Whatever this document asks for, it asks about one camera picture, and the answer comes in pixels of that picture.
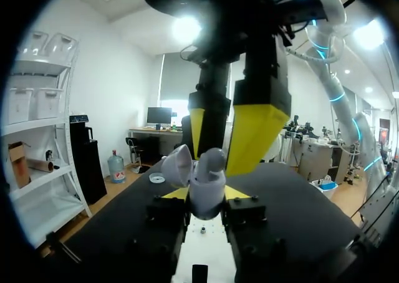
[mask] cardboard box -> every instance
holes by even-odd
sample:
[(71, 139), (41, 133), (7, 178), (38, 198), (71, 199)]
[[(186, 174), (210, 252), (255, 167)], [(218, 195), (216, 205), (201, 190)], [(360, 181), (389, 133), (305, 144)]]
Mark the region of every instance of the cardboard box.
[(23, 142), (19, 141), (8, 145), (8, 153), (10, 154), (12, 170), (14, 171), (17, 185), (19, 188), (23, 188), (31, 182)]

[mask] small white lid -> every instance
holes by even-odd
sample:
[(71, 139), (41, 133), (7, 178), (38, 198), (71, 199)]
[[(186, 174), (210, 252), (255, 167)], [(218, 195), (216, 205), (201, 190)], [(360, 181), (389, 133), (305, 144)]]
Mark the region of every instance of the small white lid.
[(63, 91), (62, 89), (55, 89), (55, 88), (39, 88), (42, 91)]

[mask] paper tube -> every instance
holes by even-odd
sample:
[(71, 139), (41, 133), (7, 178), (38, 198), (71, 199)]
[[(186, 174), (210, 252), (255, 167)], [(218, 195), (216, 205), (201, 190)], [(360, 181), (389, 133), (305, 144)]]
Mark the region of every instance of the paper tube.
[(54, 165), (52, 164), (51, 161), (45, 161), (45, 160), (32, 160), (30, 158), (27, 159), (27, 166), (39, 170), (39, 171), (44, 171), (51, 173), (52, 170), (54, 169)]

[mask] computer monitor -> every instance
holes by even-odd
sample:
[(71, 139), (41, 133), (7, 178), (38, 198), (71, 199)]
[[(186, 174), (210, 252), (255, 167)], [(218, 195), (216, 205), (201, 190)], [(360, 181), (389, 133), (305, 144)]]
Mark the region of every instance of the computer monitor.
[(170, 124), (172, 109), (170, 107), (149, 107), (147, 123)]

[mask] ceiling light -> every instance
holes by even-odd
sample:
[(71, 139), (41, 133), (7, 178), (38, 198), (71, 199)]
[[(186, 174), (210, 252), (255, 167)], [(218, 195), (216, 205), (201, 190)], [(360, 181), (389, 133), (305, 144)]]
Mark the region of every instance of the ceiling light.
[(374, 49), (384, 42), (384, 33), (381, 24), (374, 19), (366, 26), (362, 26), (353, 32), (353, 35), (358, 43), (365, 49)]
[(195, 18), (182, 17), (175, 21), (173, 25), (174, 37), (182, 43), (192, 43), (201, 31), (201, 26)]

